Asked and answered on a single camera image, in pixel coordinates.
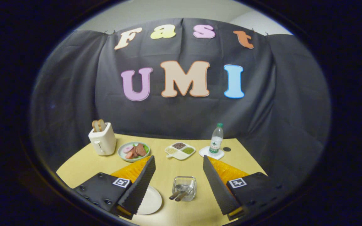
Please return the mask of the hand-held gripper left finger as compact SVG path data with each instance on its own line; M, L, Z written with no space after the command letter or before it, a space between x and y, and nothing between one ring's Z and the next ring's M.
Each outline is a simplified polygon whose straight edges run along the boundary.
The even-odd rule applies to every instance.
M110 175L97 173L74 191L99 208L131 220L138 212L155 170L155 157L148 156Z

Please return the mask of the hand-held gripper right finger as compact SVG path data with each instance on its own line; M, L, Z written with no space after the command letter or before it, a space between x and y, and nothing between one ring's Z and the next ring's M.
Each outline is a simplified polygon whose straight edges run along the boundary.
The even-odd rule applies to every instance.
M257 216L288 193L287 186L264 173L248 174L207 155L203 170L222 214L229 220Z

